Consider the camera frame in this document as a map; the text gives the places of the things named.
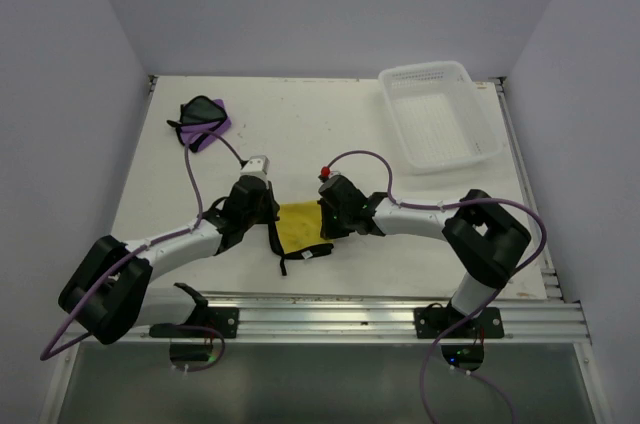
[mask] white table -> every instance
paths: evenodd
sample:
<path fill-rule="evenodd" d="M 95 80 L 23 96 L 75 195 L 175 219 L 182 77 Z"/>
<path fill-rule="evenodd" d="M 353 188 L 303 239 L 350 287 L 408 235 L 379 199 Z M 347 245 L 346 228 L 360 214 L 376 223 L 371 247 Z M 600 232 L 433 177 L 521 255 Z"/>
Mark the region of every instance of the white table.
<path fill-rule="evenodd" d="M 479 83 L 478 88 L 504 151 L 474 167 L 413 176 L 403 163 L 376 80 L 160 77 L 113 235 L 121 240 L 150 236 L 195 216 L 183 150 L 165 121 L 177 119 L 179 105 L 200 94 L 224 99 L 233 121 L 225 137 L 243 157 L 269 156 L 269 178 L 280 204 L 317 199 L 320 168 L 351 149 L 369 149 L 390 161 L 397 197 L 441 200 L 479 188 L 524 202 L 495 87 Z M 238 178 L 237 162 L 220 143 L 192 156 L 192 164 L 205 208 L 228 195 Z M 386 189 L 386 172 L 373 158 L 348 157 L 334 168 L 365 194 Z M 514 214 L 529 227 L 524 215 Z M 336 241 L 331 256 L 289 261 L 288 277 L 280 275 L 278 262 L 269 249 L 266 226 L 254 226 L 228 252 L 185 265 L 152 286 L 186 282 L 203 291 L 448 297 L 464 274 L 447 243 L 412 236 L 352 235 Z M 501 297 L 546 298 L 537 263 L 518 274 Z"/>

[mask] gray partition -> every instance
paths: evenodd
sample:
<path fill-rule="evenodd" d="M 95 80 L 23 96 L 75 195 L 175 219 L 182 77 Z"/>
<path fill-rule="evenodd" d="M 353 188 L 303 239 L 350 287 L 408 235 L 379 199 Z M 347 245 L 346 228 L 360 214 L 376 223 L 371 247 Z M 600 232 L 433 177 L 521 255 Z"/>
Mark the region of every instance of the gray partition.
<path fill-rule="evenodd" d="M 84 344 L 59 423 L 425 422 L 426 349 L 231 344 L 218 366 L 184 377 L 170 369 L 166 343 Z M 571 344 L 489 345 L 481 371 L 511 397 L 521 424 L 595 422 Z M 442 358 L 427 378 L 443 423 L 511 422 L 495 391 Z"/>

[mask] gray wall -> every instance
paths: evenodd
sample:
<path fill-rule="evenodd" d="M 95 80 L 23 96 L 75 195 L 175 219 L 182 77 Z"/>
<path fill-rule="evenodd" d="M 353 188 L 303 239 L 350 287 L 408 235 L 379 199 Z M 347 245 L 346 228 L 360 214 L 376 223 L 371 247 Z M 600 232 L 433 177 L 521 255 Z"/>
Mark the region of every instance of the gray wall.
<path fill-rule="evenodd" d="M 108 0 L 0 0 L 0 422 L 35 422 L 62 285 L 107 231 L 146 76 Z"/>
<path fill-rule="evenodd" d="M 455 59 L 505 75 L 549 0 L 111 0 L 160 74 L 375 77 Z"/>
<path fill-rule="evenodd" d="M 640 422 L 640 0 L 553 0 L 508 98 L 617 422 Z"/>

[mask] black mounting bracket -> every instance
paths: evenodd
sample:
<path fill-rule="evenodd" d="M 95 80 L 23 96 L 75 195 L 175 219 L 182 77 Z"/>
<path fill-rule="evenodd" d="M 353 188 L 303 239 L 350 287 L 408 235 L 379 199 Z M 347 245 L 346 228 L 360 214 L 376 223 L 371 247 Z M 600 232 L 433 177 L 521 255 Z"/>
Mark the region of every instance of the black mounting bracket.
<path fill-rule="evenodd" d="M 451 320 L 451 310 L 446 307 L 417 307 L 413 310 L 413 324 L 416 328 L 418 339 L 435 339 L 438 335 L 455 324 Z M 504 338 L 504 327 L 500 309 L 497 307 L 485 308 L 479 316 L 469 321 L 466 325 L 456 329 L 444 339 L 476 339 L 481 330 L 484 330 L 485 339 Z"/>
<path fill-rule="evenodd" d="M 240 310 L 237 307 L 207 307 L 205 318 L 207 325 L 222 334 L 225 339 L 234 339 L 238 333 L 238 323 L 240 322 Z M 156 324 L 149 329 L 150 337 L 158 338 L 190 338 L 208 337 L 203 336 L 199 331 L 186 331 L 173 324 Z"/>

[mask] cable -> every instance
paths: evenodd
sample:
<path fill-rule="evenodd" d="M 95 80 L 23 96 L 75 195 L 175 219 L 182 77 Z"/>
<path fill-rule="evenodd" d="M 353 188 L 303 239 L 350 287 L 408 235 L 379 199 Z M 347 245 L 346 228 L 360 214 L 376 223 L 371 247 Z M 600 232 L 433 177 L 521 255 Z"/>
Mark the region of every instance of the cable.
<path fill-rule="evenodd" d="M 200 223 L 202 222 L 202 213 L 203 213 L 202 197 L 201 197 L 200 191 L 198 189 L 198 184 L 196 183 L 195 177 L 193 176 L 193 171 L 191 169 L 191 163 L 189 162 L 189 145 L 196 139 L 198 134 L 209 134 L 209 135 L 217 137 L 231 151 L 231 153 L 235 156 L 235 158 L 238 160 L 238 162 L 240 162 L 240 165 L 242 165 L 242 162 L 243 162 L 242 158 L 240 157 L 238 152 L 233 148 L 233 146 L 231 144 L 229 144 L 226 139 L 222 138 L 221 136 L 219 136 L 215 132 L 198 131 L 197 133 L 191 134 L 191 137 L 188 139 L 188 142 L 184 146 L 184 162 L 185 162 L 185 166 L 187 168 L 187 175 L 189 176 L 189 181 L 191 182 L 191 187 L 193 187 L 193 192 L 194 192 L 194 194 L 196 196 L 196 202 L 198 204 L 198 217 L 196 218 L 196 222 L 193 225 L 193 229 L 196 229 L 200 225 Z M 86 333 L 82 334 L 81 336 L 78 336 L 78 337 L 72 339 L 71 341 L 69 341 L 69 342 L 67 342 L 67 343 L 65 343 L 63 345 L 58 346 L 55 349 L 53 348 L 58 343 L 58 341 L 60 340 L 62 335 L 65 332 L 67 332 L 67 329 L 69 329 L 69 326 L 71 325 L 71 323 L 76 319 L 78 314 L 80 314 L 80 311 L 82 311 L 82 309 L 84 309 L 84 306 L 86 306 L 86 304 L 89 301 L 89 299 L 91 299 L 93 297 L 93 295 L 98 291 L 100 286 L 102 284 L 104 284 L 107 281 L 107 279 L 109 279 L 110 276 L 112 276 L 115 273 L 117 273 L 131 259 L 133 259 L 135 256 L 137 256 L 141 252 L 146 251 L 150 247 L 155 246 L 156 244 L 160 244 L 161 242 L 168 241 L 169 239 L 174 239 L 176 237 L 184 236 L 186 234 L 189 234 L 190 232 L 192 232 L 192 229 L 189 228 L 189 227 L 186 227 L 186 228 L 184 228 L 184 229 L 182 229 L 180 231 L 174 231 L 174 232 L 170 232 L 169 234 L 158 236 L 155 239 L 153 239 L 152 241 L 150 241 L 149 244 L 142 245 L 142 246 L 134 249 L 133 251 L 129 252 L 126 256 L 122 257 L 115 264 L 113 264 L 109 269 L 107 269 L 104 272 L 104 274 L 102 274 L 96 280 L 96 282 L 93 283 L 93 285 L 89 288 L 89 290 L 85 293 L 85 295 L 82 296 L 82 299 L 80 299 L 80 301 L 76 304 L 76 306 L 73 308 L 73 310 L 69 313 L 69 315 L 62 322 L 62 324 L 60 325 L 58 330 L 54 333 L 54 335 L 51 338 L 51 340 L 47 343 L 45 348 L 40 353 L 40 360 L 41 361 L 49 360 L 52 357 L 60 354 L 62 351 L 66 350 L 66 349 L 69 349 L 70 347 L 76 345 L 77 343 L 79 343 L 80 341 L 83 341 L 84 339 L 86 339 L 87 337 L 89 337 L 91 335 L 91 333 L 86 332 Z"/>
<path fill-rule="evenodd" d="M 384 157 L 382 157 L 380 154 L 377 154 L 377 153 L 372 152 L 372 151 L 363 150 L 363 149 L 357 149 L 357 150 L 353 150 L 353 151 L 343 152 L 342 154 L 336 156 L 329 164 L 327 164 L 326 167 L 330 169 L 333 164 L 335 164 L 337 161 L 339 161 L 343 157 L 354 155 L 354 154 L 364 154 L 364 155 L 367 155 L 367 156 L 372 156 L 372 157 L 375 157 L 376 159 L 378 159 L 380 162 L 382 162 L 382 164 L 384 164 L 384 166 L 387 169 L 387 174 L 389 175 L 389 180 L 387 182 L 387 197 L 396 206 L 404 207 L 404 208 L 407 208 L 407 209 L 418 209 L 418 210 L 425 210 L 425 211 L 447 211 L 447 210 L 459 209 L 459 208 L 467 207 L 467 206 L 474 206 L 474 205 L 477 205 L 477 204 L 504 204 L 504 205 L 507 205 L 507 206 L 515 207 L 516 209 L 519 209 L 519 210 L 527 213 L 529 216 L 531 216 L 533 218 L 533 220 L 536 222 L 536 224 L 538 224 L 538 227 L 540 228 L 540 242 L 539 242 L 538 247 L 536 248 L 536 250 L 533 251 L 533 253 L 528 258 L 526 258 L 521 264 L 519 264 L 515 268 L 515 270 L 513 272 L 513 275 L 517 274 L 522 269 L 524 269 L 529 264 L 531 264 L 542 253 L 542 251 L 544 250 L 544 247 L 545 247 L 545 245 L 547 243 L 547 228 L 545 227 L 544 222 L 542 222 L 542 219 L 540 218 L 540 216 L 538 216 L 538 214 L 533 212 L 528 207 L 520 204 L 519 202 L 511 201 L 509 199 L 496 198 L 496 197 L 470 199 L 468 201 L 455 202 L 455 203 L 452 203 L 452 204 L 443 204 L 441 206 L 439 206 L 439 205 L 438 206 L 436 206 L 436 205 L 426 205 L 426 204 L 412 204 L 412 203 L 408 203 L 408 202 L 399 202 L 399 201 L 396 200 L 395 197 L 393 197 L 393 194 L 391 192 L 391 188 L 393 186 L 393 171 L 391 170 L 391 166 L 389 165 L 389 162 Z M 482 310 L 485 307 L 487 307 L 489 305 L 489 303 L 491 303 L 491 301 L 493 301 L 498 296 L 498 294 L 500 294 L 500 289 L 496 290 L 493 294 L 491 294 L 471 314 L 465 316 L 463 319 L 461 319 L 460 321 L 456 322 L 455 324 L 450 326 L 448 329 L 445 329 L 444 331 L 442 331 L 438 335 L 438 337 L 435 338 L 433 343 L 429 346 L 429 349 L 427 350 L 427 354 L 425 355 L 425 358 L 422 361 L 422 365 L 420 366 L 420 399 L 422 400 L 422 406 L 424 407 L 425 412 L 427 413 L 427 415 L 429 416 L 429 419 L 431 419 L 433 424 L 439 424 L 440 421 L 438 421 L 438 419 L 434 415 L 433 411 L 431 410 L 431 407 L 429 406 L 429 402 L 427 400 L 426 391 L 425 391 L 424 378 L 425 378 L 425 374 L 426 374 L 426 370 L 427 370 L 427 364 L 429 363 L 429 359 L 433 355 L 436 347 L 438 346 L 438 343 L 443 338 L 445 338 L 450 333 L 452 333 L 453 331 L 455 331 L 459 327 L 461 327 L 464 324 L 466 324 L 467 322 L 469 322 L 477 314 L 482 312 Z M 476 376 L 474 374 L 472 374 L 472 375 L 476 379 L 479 379 L 482 382 L 484 382 L 485 384 L 493 387 L 496 390 L 496 392 L 498 392 L 505 399 L 505 401 L 507 402 L 507 405 L 509 406 L 509 409 L 511 410 L 511 422 L 512 422 L 512 424 L 517 423 L 518 422 L 518 416 L 517 416 L 517 414 L 515 412 L 515 408 L 513 407 L 513 404 L 511 403 L 511 401 L 507 397 L 506 393 L 503 390 L 501 390 L 496 384 L 494 384 L 493 382 L 488 380 L 487 378 L 484 378 L 482 376 Z"/>
<path fill-rule="evenodd" d="M 208 332 L 212 335 L 212 337 L 217 337 L 218 339 L 220 339 L 220 352 L 218 353 L 218 356 L 213 358 L 214 356 L 211 356 L 211 358 L 209 359 L 209 361 L 207 362 L 207 364 L 203 365 L 203 366 L 198 366 L 198 367 L 194 367 L 194 368 L 190 368 L 188 366 L 184 366 L 181 370 L 185 371 L 185 372 L 200 372 L 200 371 L 206 371 L 207 369 L 211 369 L 213 366 L 215 366 L 220 359 L 222 359 L 222 356 L 224 355 L 224 351 L 227 347 L 225 341 L 224 341 L 224 337 L 222 336 L 222 334 L 220 334 L 218 331 L 216 331 L 215 329 L 212 329 L 210 327 L 204 327 L 204 326 L 187 326 L 184 324 L 179 324 L 174 326 L 176 329 L 180 329 L 183 331 L 202 331 L 202 332 Z"/>

